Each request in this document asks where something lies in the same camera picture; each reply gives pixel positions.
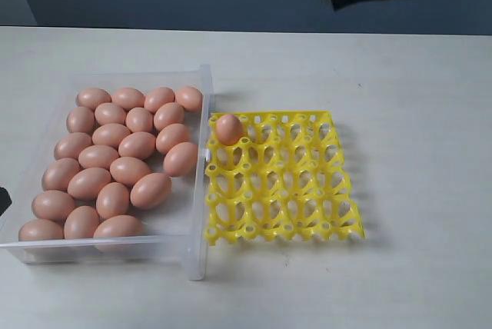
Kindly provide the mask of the brown egg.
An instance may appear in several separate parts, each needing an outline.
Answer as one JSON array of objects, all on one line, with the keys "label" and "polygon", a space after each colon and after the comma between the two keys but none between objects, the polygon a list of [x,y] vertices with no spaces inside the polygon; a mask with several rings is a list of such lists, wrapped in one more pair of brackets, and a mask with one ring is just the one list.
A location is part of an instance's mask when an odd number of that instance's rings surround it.
[{"label": "brown egg", "polygon": [[94,112],[86,107],[74,108],[66,119],[66,127],[69,133],[82,132],[91,134],[94,126]]},{"label": "brown egg", "polygon": [[169,102],[155,112],[154,126],[157,131],[161,131],[169,125],[182,123],[184,118],[184,108],[177,102]]},{"label": "brown egg", "polygon": [[131,131],[125,125],[117,123],[106,124],[94,131],[92,142],[94,145],[106,145],[118,149],[121,141],[130,134]]},{"label": "brown egg", "polygon": [[112,102],[130,111],[133,108],[143,108],[144,94],[135,88],[119,88],[111,94]]},{"label": "brown egg", "polygon": [[99,224],[100,217],[94,208],[87,205],[79,206],[65,221],[65,239],[92,238]]},{"label": "brown egg", "polygon": [[203,94],[195,87],[184,86],[175,92],[175,101],[186,111],[200,112],[202,109]]},{"label": "brown egg", "polygon": [[74,132],[63,137],[54,148],[54,158],[73,158],[78,160],[79,154],[87,147],[92,146],[92,139],[89,134]]},{"label": "brown egg", "polygon": [[119,238],[142,235],[143,223],[134,216],[122,214],[109,218],[96,228],[93,238]]},{"label": "brown egg", "polygon": [[111,182],[111,174],[104,168],[87,168],[77,173],[68,183],[67,192],[78,200],[94,200],[100,190]]},{"label": "brown egg", "polygon": [[86,88],[76,97],[76,104],[80,107],[86,107],[94,111],[103,103],[110,103],[111,95],[101,88]]},{"label": "brown egg", "polygon": [[153,115],[145,108],[131,109],[125,119],[125,124],[128,129],[135,132],[152,132],[153,130]]},{"label": "brown egg", "polygon": [[29,221],[18,232],[20,241],[61,240],[63,238],[63,228],[56,222],[46,219]]},{"label": "brown egg", "polygon": [[222,115],[216,123],[215,134],[223,145],[236,144],[244,134],[244,129],[239,118],[233,114]]},{"label": "brown egg", "polygon": [[126,111],[119,105],[112,102],[100,104],[95,109],[95,119],[100,125],[125,124]]},{"label": "brown egg", "polygon": [[80,164],[73,158],[62,158],[50,164],[42,175],[44,191],[67,191],[68,184],[79,173]]},{"label": "brown egg", "polygon": [[148,210],[162,203],[170,192],[170,177],[164,173],[151,173],[133,186],[130,201],[136,208]]},{"label": "brown egg", "polygon": [[105,185],[96,200],[96,210],[103,219],[126,214],[129,209],[129,190],[118,182]]},{"label": "brown egg", "polygon": [[74,209],[74,199],[63,191],[43,191],[32,201],[32,211],[40,219],[64,221]]},{"label": "brown egg", "polygon": [[192,142],[182,142],[165,155],[163,168],[170,177],[182,177],[194,169],[197,160],[198,146]]},{"label": "brown egg", "polygon": [[126,136],[118,146],[121,157],[133,157],[140,160],[149,158],[155,152],[156,137],[149,132],[135,132]]},{"label": "brown egg", "polygon": [[92,145],[82,150],[78,162],[83,168],[104,168],[108,170],[111,163],[119,158],[119,153],[107,145]]},{"label": "brown egg", "polygon": [[146,94],[144,108],[155,113],[161,106],[174,101],[175,92],[171,88],[159,87]]},{"label": "brown egg", "polygon": [[120,157],[114,160],[109,171],[115,181],[129,187],[151,173],[145,162],[133,157]]},{"label": "brown egg", "polygon": [[155,147],[158,152],[166,155],[175,145],[191,140],[188,126],[174,123],[163,128],[156,138]]}]

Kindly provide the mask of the clear plastic bin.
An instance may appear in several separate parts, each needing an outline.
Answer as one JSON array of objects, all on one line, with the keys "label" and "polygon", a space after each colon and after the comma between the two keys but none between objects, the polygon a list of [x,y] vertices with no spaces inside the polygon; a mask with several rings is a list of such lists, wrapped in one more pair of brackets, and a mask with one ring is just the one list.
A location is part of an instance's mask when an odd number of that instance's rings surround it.
[{"label": "clear plastic bin", "polygon": [[[145,226],[142,236],[132,238],[79,239],[20,242],[20,227],[32,220],[31,203],[41,192],[42,173],[53,162],[55,144],[66,136],[66,118],[75,106],[76,95],[85,88],[113,92],[132,87],[147,93],[159,87],[178,90],[193,86],[204,98],[200,113],[186,115],[191,140],[198,146],[196,168],[183,178],[173,178],[170,196],[150,211],[134,214]],[[201,65],[193,71],[140,72],[102,75],[76,75],[61,91],[61,98],[43,130],[36,150],[17,190],[12,205],[1,216],[1,248],[25,264],[99,263],[101,261],[151,260],[179,262],[191,280],[204,277],[207,244],[203,236],[205,165],[208,119],[214,107],[211,68]]]}]

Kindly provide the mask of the yellow plastic egg tray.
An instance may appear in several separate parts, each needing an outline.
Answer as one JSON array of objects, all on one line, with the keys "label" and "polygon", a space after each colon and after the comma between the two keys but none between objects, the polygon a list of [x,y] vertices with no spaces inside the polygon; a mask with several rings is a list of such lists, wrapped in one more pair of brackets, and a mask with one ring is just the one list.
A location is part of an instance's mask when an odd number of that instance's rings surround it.
[{"label": "yellow plastic egg tray", "polygon": [[205,174],[209,245],[241,239],[364,238],[344,153],[329,111],[238,112],[244,137],[217,138],[209,119]]}]

